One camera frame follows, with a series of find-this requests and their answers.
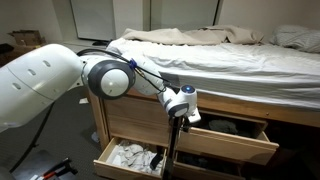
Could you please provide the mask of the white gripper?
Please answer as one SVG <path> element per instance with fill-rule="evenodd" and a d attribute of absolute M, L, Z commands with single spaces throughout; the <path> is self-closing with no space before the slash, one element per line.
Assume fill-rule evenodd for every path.
<path fill-rule="evenodd" d="M 163 93 L 163 106 L 170 117 L 185 116 L 190 123 L 201 120 L 197 108 L 197 91 L 191 85 L 184 85 L 175 93 L 167 88 Z"/>

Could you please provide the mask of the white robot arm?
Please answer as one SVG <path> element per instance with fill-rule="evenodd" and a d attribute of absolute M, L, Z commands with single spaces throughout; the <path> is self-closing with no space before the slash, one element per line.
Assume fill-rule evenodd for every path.
<path fill-rule="evenodd" d="M 130 89 L 155 95 L 170 117 L 201 120 L 197 91 L 184 85 L 178 91 L 146 57 L 101 49 L 78 53 L 59 44 L 28 52 L 0 69 L 0 130 L 25 125 L 65 92 L 86 86 L 96 96 L 115 100 Z"/>

